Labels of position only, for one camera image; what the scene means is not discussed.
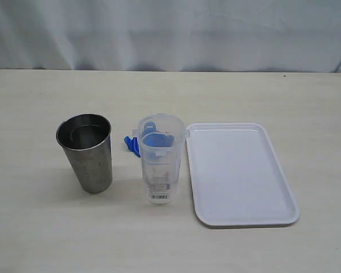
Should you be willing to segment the blue container lid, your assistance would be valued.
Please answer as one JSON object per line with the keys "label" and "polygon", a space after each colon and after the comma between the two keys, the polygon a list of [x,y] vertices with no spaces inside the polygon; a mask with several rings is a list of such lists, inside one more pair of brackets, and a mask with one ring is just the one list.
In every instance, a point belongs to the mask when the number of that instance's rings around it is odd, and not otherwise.
{"label": "blue container lid", "polygon": [[[145,123],[141,137],[143,143],[150,147],[171,147],[174,141],[174,136],[157,131],[154,122]],[[134,153],[137,157],[141,157],[137,137],[134,136],[133,138],[130,138],[129,136],[126,136],[124,137],[124,142],[129,151]]]}

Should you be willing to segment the white backdrop curtain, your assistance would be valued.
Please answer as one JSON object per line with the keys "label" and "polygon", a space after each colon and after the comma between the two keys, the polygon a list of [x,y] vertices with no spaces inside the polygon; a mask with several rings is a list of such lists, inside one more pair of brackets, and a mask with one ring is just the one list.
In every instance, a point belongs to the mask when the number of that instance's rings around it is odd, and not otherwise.
{"label": "white backdrop curtain", "polygon": [[0,1],[0,68],[341,73],[341,1]]}

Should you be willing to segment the stainless steel cup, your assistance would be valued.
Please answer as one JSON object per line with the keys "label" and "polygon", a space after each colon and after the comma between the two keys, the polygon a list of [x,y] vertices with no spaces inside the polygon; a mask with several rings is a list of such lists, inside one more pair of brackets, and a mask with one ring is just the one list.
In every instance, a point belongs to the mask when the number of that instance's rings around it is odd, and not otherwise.
{"label": "stainless steel cup", "polygon": [[88,193],[103,192],[112,183],[111,130],[107,118],[92,113],[71,117],[57,128],[57,143]]}

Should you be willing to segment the clear plastic tall container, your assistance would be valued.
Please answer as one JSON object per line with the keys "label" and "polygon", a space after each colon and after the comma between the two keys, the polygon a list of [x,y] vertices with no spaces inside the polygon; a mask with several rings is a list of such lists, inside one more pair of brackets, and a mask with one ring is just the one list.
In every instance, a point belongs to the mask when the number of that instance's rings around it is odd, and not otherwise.
{"label": "clear plastic tall container", "polygon": [[[174,136],[172,146],[150,147],[144,144],[141,135],[147,122],[154,122],[160,133]],[[133,136],[137,137],[139,144],[148,201],[157,205],[171,203],[177,194],[180,164],[189,131],[174,115],[153,114],[139,121]]]}

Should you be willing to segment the white plastic tray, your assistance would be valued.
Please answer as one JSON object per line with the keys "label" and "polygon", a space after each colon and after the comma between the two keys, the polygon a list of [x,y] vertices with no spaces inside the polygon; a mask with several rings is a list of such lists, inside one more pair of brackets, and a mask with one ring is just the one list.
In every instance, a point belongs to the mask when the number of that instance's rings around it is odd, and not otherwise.
{"label": "white plastic tray", "polygon": [[195,215],[209,228],[283,227],[299,207],[264,127],[193,123],[186,139]]}

